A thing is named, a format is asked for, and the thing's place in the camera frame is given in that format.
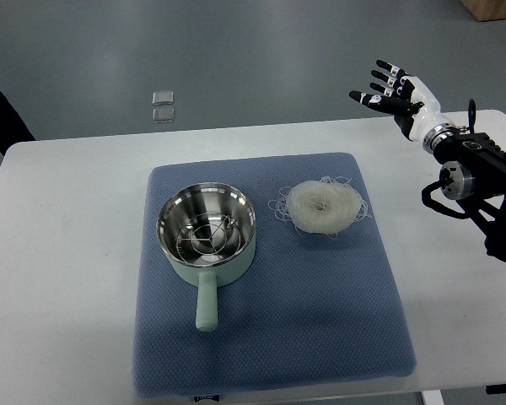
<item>robotic hand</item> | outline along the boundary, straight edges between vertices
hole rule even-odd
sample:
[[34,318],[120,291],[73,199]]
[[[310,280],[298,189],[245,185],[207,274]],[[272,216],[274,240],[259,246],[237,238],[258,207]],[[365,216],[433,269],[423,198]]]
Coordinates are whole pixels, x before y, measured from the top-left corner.
[[[405,137],[419,141],[442,164],[439,181],[422,190],[424,205],[457,219],[472,219],[486,235],[487,254],[506,262],[506,153],[486,134],[475,133],[476,106],[469,104],[469,126],[457,127],[440,112],[440,103],[417,77],[387,62],[371,74],[387,84],[371,83],[382,95],[351,91],[350,96],[368,108],[391,114]],[[456,200],[464,213],[434,201],[436,189]],[[504,195],[500,208],[485,201]],[[480,211],[489,214],[487,220]]]

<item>blue cushion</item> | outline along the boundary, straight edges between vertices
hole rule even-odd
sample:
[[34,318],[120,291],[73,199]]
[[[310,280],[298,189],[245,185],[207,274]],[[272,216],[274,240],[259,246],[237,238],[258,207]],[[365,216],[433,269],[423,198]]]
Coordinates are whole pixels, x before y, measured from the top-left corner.
[[[299,233],[267,206],[279,189],[345,176],[369,202],[350,154],[169,165],[153,170],[144,213],[133,382],[140,397],[209,395],[410,375],[416,365],[401,299],[373,218],[336,239]],[[156,237],[164,203],[216,181],[256,211],[250,268],[218,289],[219,326],[195,328],[197,288],[170,266]]]

